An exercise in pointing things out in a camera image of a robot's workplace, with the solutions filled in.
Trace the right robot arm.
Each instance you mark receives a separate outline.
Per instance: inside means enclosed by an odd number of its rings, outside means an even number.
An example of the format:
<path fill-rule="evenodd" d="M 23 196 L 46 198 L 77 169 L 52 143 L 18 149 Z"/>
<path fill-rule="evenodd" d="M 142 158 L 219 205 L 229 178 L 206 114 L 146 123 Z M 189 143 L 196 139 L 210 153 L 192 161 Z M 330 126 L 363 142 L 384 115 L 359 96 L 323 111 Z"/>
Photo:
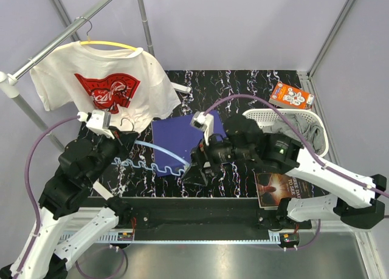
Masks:
<path fill-rule="evenodd" d="M 357 229 L 371 229 L 385 217 L 378 200 L 386 189 L 382 175 L 361 176 L 322 159 L 306 145 L 282 133 L 265 133 L 256 121 L 233 115 L 223 124 L 225 137 L 211 133 L 211 115 L 198 112 L 191 125 L 204 136 L 191 150 L 185 166 L 185 184 L 206 186 L 224 164 L 242 162 L 265 173 L 285 174 L 310 182 L 328 195 L 282 198 L 278 208 L 265 217 L 265 225 L 288 229 L 309 220 L 335 220 Z"/>

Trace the light blue plastic hanger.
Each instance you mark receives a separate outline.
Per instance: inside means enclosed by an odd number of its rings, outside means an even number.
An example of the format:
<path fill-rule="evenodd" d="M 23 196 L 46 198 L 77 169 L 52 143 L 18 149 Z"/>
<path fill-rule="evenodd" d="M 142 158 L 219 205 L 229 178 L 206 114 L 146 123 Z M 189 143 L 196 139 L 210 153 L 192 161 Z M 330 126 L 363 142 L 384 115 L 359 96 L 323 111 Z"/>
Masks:
<path fill-rule="evenodd" d="M 190 161 L 190 126 L 191 115 L 156 120 L 151 123 L 153 144 L 179 156 L 186 162 Z M 184 163 L 157 149 L 153 150 L 154 157 L 150 164 L 143 161 L 134 162 L 131 159 L 121 160 L 116 157 L 114 165 L 124 167 L 145 168 L 153 170 L 159 177 L 180 176 L 184 172 Z"/>

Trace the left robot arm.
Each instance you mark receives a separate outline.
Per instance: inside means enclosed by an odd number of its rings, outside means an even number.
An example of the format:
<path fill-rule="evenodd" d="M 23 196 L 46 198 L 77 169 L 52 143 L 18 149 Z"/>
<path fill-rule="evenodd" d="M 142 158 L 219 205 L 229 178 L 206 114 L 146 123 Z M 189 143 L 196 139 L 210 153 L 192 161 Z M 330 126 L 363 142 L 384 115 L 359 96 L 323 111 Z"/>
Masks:
<path fill-rule="evenodd" d="M 18 259 L 1 269 L 1 278 L 66 278 L 69 270 L 103 234 L 119 227 L 136 226 L 133 208 L 107 189 L 99 192 L 105 204 L 76 234 L 59 242 L 113 160 L 127 156 L 138 138 L 137 132 L 115 132 L 97 146 L 88 139 L 73 140 L 59 156 L 59 167 L 47 181 L 38 200 L 40 217 Z"/>

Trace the grey t shirt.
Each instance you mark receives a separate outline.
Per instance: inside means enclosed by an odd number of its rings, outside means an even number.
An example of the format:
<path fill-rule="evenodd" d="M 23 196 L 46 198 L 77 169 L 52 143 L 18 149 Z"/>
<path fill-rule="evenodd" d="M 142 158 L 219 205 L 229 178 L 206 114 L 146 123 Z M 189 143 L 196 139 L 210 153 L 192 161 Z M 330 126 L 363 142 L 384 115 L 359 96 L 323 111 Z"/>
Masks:
<path fill-rule="evenodd" d="M 284 116 L 305 140 L 309 142 L 316 154 L 320 155 L 324 152 L 326 148 L 325 135 L 323 128 L 318 122 L 308 122 L 302 116 L 296 114 L 286 114 Z M 273 125 L 264 127 L 263 131 L 265 133 L 282 133 L 300 141 L 296 133 L 291 130 L 283 119 L 278 119 Z"/>

